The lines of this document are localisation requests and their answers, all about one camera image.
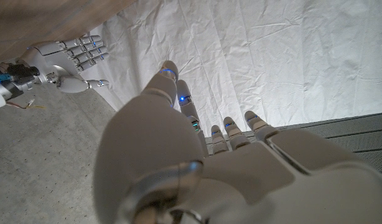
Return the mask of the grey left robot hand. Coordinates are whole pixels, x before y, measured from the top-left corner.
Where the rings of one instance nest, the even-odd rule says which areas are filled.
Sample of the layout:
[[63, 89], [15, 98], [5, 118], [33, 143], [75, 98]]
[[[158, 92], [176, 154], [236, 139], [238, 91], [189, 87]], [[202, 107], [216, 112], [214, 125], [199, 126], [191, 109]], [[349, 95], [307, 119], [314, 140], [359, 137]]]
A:
[[307, 131], [251, 111], [249, 141], [231, 118], [207, 152], [176, 65], [163, 63], [108, 123], [96, 156], [100, 223], [382, 223], [382, 174]]

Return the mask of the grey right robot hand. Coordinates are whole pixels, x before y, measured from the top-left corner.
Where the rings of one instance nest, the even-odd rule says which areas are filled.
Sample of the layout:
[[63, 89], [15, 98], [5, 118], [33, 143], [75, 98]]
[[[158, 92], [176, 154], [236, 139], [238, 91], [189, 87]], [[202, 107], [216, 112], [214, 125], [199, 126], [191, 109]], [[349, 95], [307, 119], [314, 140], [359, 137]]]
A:
[[98, 35], [61, 41], [38, 42], [27, 48], [16, 62], [39, 71], [40, 84], [51, 83], [64, 93], [108, 86], [108, 80], [83, 80], [81, 72], [109, 57], [107, 47]]

